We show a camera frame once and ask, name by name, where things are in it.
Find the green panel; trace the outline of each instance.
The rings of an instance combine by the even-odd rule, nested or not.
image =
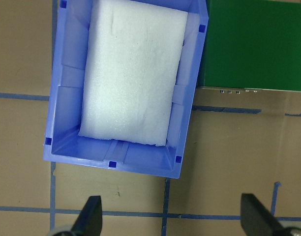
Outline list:
[[[199,85],[301,91],[301,3],[208,0]]]

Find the dark blue square hole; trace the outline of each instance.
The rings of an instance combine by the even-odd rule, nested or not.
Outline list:
[[[60,7],[61,8],[66,8],[66,2],[67,2],[66,0],[61,0],[60,1]]]
[[[46,138],[46,141],[44,143],[45,143],[45,145],[51,145],[52,139],[51,138]]]
[[[109,167],[115,168],[117,167],[117,163],[115,161],[109,161]]]
[[[182,161],[182,156],[176,156],[176,162],[181,163]]]
[[[205,25],[200,25],[199,32],[204,33],[205,32]]]

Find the white foam sheet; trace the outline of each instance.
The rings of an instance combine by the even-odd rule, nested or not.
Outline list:
[[[187,12],[94,0],[80,136],[166,145]]]

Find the blue container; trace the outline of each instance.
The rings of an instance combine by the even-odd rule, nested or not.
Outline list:
[[[138,0],[188,12],[166,146],[79,137],[91,0],[61,0],[44,160],[179,178],[208,24],[205,0]]]

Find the screw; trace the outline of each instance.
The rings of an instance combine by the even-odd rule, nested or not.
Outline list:
[[[301,230],[299,229],[292,229],[290,233],[292,236],[301,236]]]

